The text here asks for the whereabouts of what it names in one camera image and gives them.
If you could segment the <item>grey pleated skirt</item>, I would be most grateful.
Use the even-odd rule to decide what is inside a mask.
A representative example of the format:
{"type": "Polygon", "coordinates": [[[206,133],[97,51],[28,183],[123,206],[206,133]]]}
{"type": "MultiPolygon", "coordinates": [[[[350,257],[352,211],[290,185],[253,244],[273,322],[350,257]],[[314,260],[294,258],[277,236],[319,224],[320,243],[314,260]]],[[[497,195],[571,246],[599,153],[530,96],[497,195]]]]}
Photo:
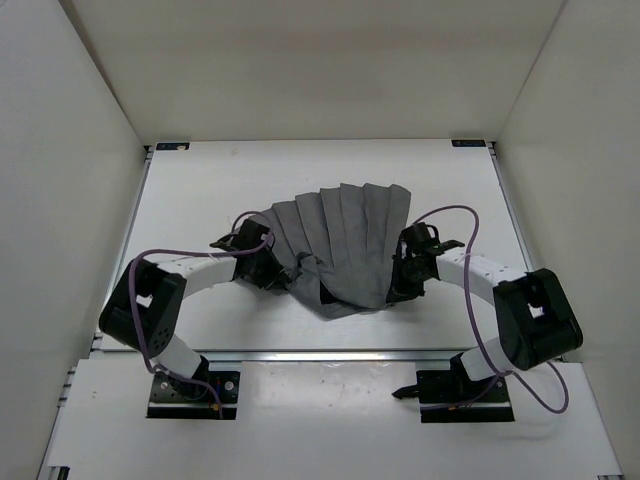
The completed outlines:
{"type": "Polygon", "coordinates": [[[342,183],[274,203],[253,219],[274,235],[287,292],[332,320],[393,304],[394,255],[410,205],[400,185],[342,183]]]}

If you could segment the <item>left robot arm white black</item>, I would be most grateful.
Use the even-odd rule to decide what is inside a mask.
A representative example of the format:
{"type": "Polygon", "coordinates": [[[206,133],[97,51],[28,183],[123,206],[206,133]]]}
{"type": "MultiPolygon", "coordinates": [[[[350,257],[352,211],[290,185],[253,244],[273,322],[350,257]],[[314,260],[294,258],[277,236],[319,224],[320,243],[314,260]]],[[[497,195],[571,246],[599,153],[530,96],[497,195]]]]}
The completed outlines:
{"type": "Polygon", "coordinates": [[[173,260],[147,258],[149,250],[126,267],[99,317],[100,330],[140,352],[152,373],[174,377],[188,398],[208,389],[203,360],[175,333],[181,305],[188,297],[219,284],[242,280],[260,289],[283,289],[290,282],[268,247],[245,251],[186,252],[167,250],[173,260]]]}

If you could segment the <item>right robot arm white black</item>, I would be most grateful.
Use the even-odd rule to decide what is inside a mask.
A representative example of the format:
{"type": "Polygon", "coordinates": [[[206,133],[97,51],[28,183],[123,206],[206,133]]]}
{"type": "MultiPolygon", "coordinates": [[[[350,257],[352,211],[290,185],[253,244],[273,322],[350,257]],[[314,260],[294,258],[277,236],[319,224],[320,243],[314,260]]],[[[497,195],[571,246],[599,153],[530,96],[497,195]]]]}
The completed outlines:
{"type": "Polygon", "coordinates": [[[449,391],[471,400],[491,376],[528,371],[580,348],[583,332],[556,274],[549,269],[525,272],[468,253],[457,241],[411,251],[402,247],[393,259],[394,301],[424,294],[424,283],[439,280],[463,289],[474,334],[479,333],[472,298],[495,311],[498,336],[454,361],[449,391]]]}

